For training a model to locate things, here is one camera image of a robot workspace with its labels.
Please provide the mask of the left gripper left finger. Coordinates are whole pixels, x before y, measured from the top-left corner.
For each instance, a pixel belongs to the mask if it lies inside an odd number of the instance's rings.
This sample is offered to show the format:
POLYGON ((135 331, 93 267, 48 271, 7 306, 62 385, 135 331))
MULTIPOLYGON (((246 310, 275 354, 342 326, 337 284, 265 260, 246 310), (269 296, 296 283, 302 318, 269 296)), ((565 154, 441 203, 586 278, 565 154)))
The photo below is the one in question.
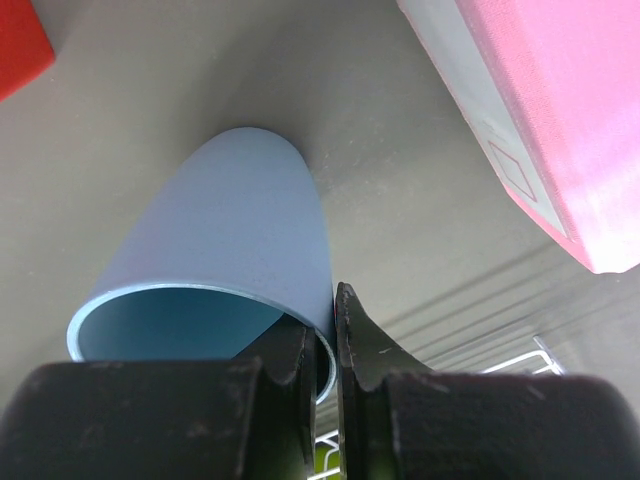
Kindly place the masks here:
POLYGON ((55 363, 1 418, 5 479, 303 479, 316 338, 278 323, 215 361, 55 363))

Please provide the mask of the blue plastic cup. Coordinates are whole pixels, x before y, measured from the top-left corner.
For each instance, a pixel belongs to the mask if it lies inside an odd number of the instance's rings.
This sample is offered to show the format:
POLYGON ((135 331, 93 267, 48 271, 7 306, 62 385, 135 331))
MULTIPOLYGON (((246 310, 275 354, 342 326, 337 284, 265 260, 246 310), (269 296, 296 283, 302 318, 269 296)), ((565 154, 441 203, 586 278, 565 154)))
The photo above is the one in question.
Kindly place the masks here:
POLYGON ((328 231, 299 151, 271 131, 224 131, 137 220, 66 333, 78 362, 222 360, 281 317, 323 347, 317 397, 336 381, 328 231))

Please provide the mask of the lime green plate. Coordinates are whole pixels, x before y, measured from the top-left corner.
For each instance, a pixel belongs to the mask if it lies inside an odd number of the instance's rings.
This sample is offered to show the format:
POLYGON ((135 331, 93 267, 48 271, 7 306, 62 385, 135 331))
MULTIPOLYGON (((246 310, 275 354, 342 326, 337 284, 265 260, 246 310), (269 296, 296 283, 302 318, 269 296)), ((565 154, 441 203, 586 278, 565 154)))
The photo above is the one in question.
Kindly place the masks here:
POLYGON ((320 443, 315 449, 315 466, 311 479, 340 480, 340 450, 337 446, 320 443))

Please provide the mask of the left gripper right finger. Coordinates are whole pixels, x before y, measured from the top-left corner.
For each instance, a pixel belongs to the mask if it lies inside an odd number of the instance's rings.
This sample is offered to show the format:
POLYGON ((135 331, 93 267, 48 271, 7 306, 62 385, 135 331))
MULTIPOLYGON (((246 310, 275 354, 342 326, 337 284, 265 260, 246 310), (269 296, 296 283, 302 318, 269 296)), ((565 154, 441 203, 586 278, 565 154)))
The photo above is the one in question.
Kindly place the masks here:
POLYGON ((635 479, 639 423, 610 383, 449 373, 400 347, 352 286, 335 299, 346 479, 635 479))

